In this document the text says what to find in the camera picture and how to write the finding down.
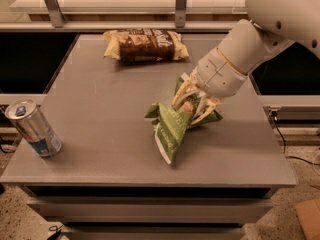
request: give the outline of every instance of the desk drawer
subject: desk drawer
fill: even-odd
[[[63,229],[70,240],[236,240],[244,236],[242,228],[215,227],[212,225],[117,225],[72,226]]]
[[[269,199],[31,198],[48,221],[148,223],[254,223],[272,208]]]

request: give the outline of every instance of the snack package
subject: snack package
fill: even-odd
[[[189,57],[181,35],[158,29],[123,29],[103,33],[109,42],[104,57],[123,62],[172,61]]]
[[[186,74],[179,78],[175,94],[188,78]],[[215,104],[208,102],[202,92],[192,91],[191,95],[186,95],[179,103],[182,105],[175,104],[178,107],[160,102],[153,103],[145,115],[145,118],[153,119],[156,143],[168,164],[174,160],[188,129],[222,119],[214,110]]]

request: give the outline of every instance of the pull tab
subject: pull tab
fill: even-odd
[[[24,116],[26,114],[27,110],[25,106],[20,106],[17,108],[15,115],[16,116]]]

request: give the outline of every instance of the speckled floor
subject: speckled floor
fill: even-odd
[[[309,161],[318,153],[319,146],[289,146],[286,155],[298,156]],[[320,176],[312,166],[300,160],[290,160],[298,177],[298,185],[281,189],[273,197],[274,207],[255,224],[244,226],[242,240],[303,240],[293,204],[320,198],[320,190],[311,187],[320,185]],[[0,239],[43,240],[51,234],[48,229],[59,223],[48,223],[26,205],[28,195],[19,187],[5,186],[0,195]]]

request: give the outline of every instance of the aluminum can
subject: aluminum can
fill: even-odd
[[[11,103],[5,115],[40,157],[48,158],[61,150],[60,139],[34,100],[22,99]]]

